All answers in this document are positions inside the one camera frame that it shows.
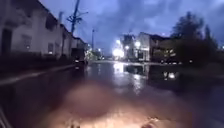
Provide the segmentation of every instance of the door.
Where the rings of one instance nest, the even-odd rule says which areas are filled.
[[[2,31],[2,55],[7,55],[11,51],[12,30],[3,29]]]

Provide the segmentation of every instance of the wet road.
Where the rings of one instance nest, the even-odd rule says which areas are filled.
[[[2,86],[0,103],[15,128],[223,128],[221,85],[178,68],[92,63]]]

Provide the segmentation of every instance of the street light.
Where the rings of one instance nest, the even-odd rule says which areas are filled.
[[[135,47],[136,48],[140,48],[140,46],[141,46],[141,43],[139,41],[135,42]]]
[[[130,47],[129,47],[129,46],[125,46],[125,49],[126,49],[126,50],[129,50],[129,49],[130,49]]]

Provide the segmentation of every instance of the utility pole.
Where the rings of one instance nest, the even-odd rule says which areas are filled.
[[[92,30],[92,49],[94,50],[94,33],[95,33],[95,30],[93,29]]]
[[[72,16],[72,26],[71,26],[71,33],[73,34],[74,31],[75,31],[75,25],[76,25],[76,20],[77,20],[77,12],[78,12],[78,9],[79,9],[79,3],[80,3],[80,0],[77,0],[76,2],[76,5],[75,5],[75,10],[74,10],[74,13],[73,13],[73,16]]]
[[[78,9],[79,9],[79,3],[80,3],[80,0],[77,0],[76,4],[75,4],[75,9],[74,9],[74,13],[67,19],[68,21],[70,21],[72,23],[72,26],[71,26],[71,39],[69,41],[69,53],[70,53],[70,56],[71,56],[71,49],[72,49],[72,41],[73,41],[73,33],[75,32],[75,25],[76,25],[76,22],[77,22],[77,13],[78,13]]]

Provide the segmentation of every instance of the sky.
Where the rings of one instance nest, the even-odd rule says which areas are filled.
[[[72,14],[76,0],[40,0],[70,30],[66,18]],[[95,47],[111,53],[122,34],[146,32],[169,36],[181,16],[191,11],[204,18],[212,36],[224,45],[224,0],[80,0],[83,21],[77,24],[75,36],[91,43],[95,32]]]

